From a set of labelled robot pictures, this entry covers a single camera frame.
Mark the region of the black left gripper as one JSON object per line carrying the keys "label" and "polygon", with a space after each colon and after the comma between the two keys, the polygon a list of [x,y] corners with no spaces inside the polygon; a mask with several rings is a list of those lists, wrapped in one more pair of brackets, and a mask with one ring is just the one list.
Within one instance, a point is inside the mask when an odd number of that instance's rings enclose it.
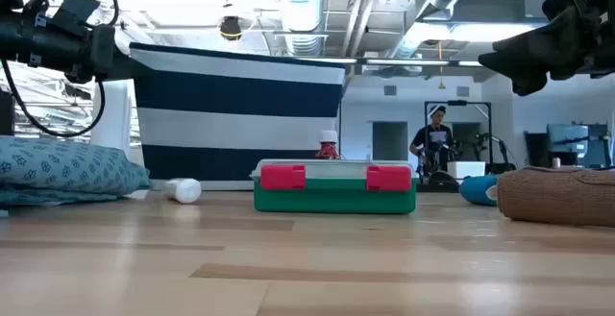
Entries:
{"label": "black left gripper", "polygon": [[75,36],[38,15],[28,32],[28,65],[60,71],[74,83],[104,79],[112,69],[115,81],[132,79],[135,61],[115,50],[115,30],[106,25]]}

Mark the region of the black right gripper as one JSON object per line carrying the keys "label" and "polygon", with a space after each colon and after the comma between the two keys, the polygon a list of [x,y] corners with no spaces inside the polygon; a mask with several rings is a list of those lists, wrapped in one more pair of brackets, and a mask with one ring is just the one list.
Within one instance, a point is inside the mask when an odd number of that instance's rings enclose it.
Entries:
{"label": "black right gripper", "polygon": [[547,84],[547,70],[531,59],[506,51],[554,51],[562,64],[593,79],[614,72],[614,0],[546,0],[546,22],[492,43],[495,52],[478,62],[511,81],[512,91],[528,96]]}

